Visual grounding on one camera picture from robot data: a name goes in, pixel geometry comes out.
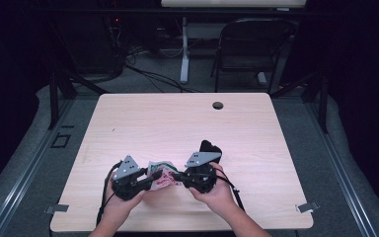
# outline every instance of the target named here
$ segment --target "white desk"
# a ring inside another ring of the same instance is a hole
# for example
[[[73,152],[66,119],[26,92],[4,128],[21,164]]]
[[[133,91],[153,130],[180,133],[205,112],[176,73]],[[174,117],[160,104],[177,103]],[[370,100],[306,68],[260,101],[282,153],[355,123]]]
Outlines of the white desk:
[[[222,110],[212,107],[224,105]],[[284,136],[268,94],[103,95],[51,221],[55,232],[92,231],[107,172],[130,154],[137,164],[172,161],[180,170],[200,142],[221,148],[220,164],[241,191],[245,210],[265,229],[313,225]],[[149,192],[119,231],[229,230],[184,186]]]
[[[303,8],[305,3],[306,0],[162,0],[163,7],[171,8]],[[180,79],[183,84],[189,81],[190,54],[187,32],[187,18],[183,18],[183,64]]]

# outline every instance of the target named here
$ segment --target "black chair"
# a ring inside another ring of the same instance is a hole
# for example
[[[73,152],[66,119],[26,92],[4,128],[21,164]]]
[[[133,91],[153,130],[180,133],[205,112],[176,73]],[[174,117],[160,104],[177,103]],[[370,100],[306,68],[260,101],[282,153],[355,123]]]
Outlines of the black chair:
[[[271,72],[270,92],[275,69],[285,41],[295,32],[295,25],[282,19],[244,18],[226,25],[220,35],[210,77],[215,71],[215,92],[220,71]]]

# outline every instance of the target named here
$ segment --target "table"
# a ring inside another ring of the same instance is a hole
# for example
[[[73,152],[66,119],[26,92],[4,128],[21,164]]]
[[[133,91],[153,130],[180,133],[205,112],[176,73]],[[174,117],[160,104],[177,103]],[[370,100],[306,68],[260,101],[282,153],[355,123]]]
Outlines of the table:
[[[287,11],[289,8],[303,8],[305,4],[306,0],[162,0],[162,6],[169,8],[284,8],[284,11]],[[187,18],[183,17],[183,63],[180,78],[180,82],[183,84],[187,84],[189,81],[189,27]],[[218,24],[217,27],[208,24],[202,33],[207,33],[208,39],[218,39],[223,27],[223,24]]]
[[[221,110],[213,103],[223,105]],[[97,103],[51,230],[92,231],[107,172],[126,155],[140,167],[171,161],[180,171],[200,142],[221,148],[220,164],[240,190],[249,215],[265,229],[313,225],[297,173],[268,94],[106,94]],[[229,230],[184,186],[148,192],[119,231]]]

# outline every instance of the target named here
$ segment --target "person's right hand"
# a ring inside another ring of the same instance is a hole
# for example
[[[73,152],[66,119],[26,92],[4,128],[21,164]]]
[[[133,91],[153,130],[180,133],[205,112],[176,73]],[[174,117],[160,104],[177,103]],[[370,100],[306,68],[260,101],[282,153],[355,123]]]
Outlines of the person's right hand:
[[[220,171],[217,171],[217,170],[221,170],[222,172],[224,172],[223,167],[221,167],[220,165],[214,162],[210,162],[209,164],[214,169],[216,169],[217,176],[220,176],[226,179],[223,173],[221,173]],[[214,213],[220,216],[224,214],[223,212],[226,211],[226,209],[230,209],[237,206],[237,204],[233,200],[230,186],[226,182],[220,179],[217,179],[216,185],[214,186],[214,188],[206,194],[201,194],[195,188],[189,188],[189,191],[192,193],[195,199],[206,203],[207,206]]]

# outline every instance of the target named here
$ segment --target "crumpled wrapper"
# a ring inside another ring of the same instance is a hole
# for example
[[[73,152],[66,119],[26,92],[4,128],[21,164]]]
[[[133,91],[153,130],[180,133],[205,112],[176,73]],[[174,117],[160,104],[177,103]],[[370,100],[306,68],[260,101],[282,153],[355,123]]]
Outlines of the crumpled wrapper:
[[[181,182],[177,182],[172,177],[173,174],[178,174],[177,168],[170,161],[153,162],[150,161],[147,166],[147,176],[152,176],[153,173],[162,170],[162,177],[153,181],[151,191],[160,190],[169,185],[181,186]]]

